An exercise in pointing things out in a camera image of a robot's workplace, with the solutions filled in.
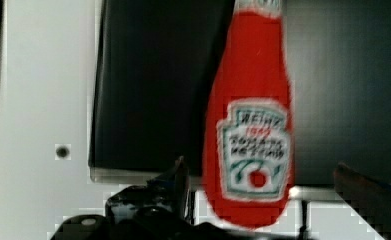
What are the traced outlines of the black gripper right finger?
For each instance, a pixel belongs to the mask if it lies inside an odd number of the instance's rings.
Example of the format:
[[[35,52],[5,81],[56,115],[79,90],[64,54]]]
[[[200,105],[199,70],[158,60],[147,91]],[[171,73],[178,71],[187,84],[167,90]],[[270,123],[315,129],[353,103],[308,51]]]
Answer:
[[[333,172],[336,193],[379,235],[391,240],[391,184],[363,175],[344,163]]]

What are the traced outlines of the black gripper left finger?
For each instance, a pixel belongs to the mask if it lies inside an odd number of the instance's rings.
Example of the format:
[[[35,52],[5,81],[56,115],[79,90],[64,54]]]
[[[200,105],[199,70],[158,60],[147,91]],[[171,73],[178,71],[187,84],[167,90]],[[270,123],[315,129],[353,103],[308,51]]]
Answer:
[[[157,206],[184,219],[189,195],[189,168],[183,156],[164,173],[145,185],[131,185],[111,196],[105,203],[107,219],[112,224],[134,217],[144,207]]]

